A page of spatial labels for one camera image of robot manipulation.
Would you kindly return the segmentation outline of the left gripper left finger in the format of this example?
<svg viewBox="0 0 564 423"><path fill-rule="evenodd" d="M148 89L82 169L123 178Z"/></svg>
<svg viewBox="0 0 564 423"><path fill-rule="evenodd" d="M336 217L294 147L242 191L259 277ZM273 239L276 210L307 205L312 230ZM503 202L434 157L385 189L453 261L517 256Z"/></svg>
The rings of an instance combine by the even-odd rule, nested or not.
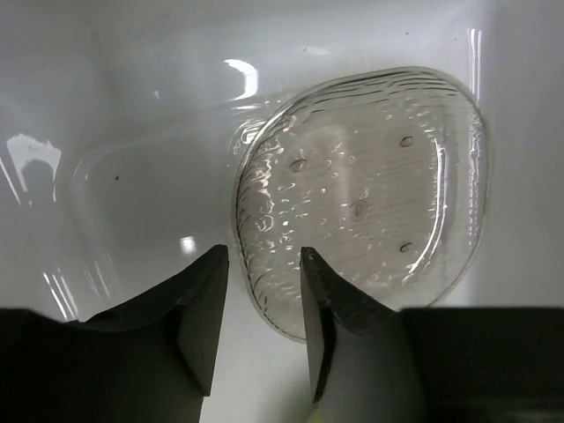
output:
<svg viewBox="0 0 564 423"><path fill-rule="evenodd" d="M211 393L227 247L90 320L1 311L4 422L197 422Z"/></svg>

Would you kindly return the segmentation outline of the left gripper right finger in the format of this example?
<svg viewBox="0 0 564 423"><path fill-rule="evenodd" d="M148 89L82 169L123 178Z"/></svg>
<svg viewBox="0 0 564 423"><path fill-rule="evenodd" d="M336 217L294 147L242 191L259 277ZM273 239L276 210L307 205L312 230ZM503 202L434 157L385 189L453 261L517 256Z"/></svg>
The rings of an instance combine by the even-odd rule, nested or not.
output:
<svg viewBox="0 0 564 423"><path fill-rule="evenodd" d="M315 422L560 422L561 308L387 308L301 251Z"/></svg>

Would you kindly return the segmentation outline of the smoky clear plate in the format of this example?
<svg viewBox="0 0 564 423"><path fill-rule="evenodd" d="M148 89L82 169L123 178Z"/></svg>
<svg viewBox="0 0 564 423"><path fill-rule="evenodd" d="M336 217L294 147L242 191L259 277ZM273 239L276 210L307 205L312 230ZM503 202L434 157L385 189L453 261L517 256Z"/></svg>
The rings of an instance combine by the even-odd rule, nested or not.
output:
<svg viewBox="0 0 564 423"><path fill-rule="evenodd" d="M489 169L479 105L446 72L402 66L299 93L259 127L234 188L257 313L305 340L305 247L388 308L438 303L479 245Z"/></svg>

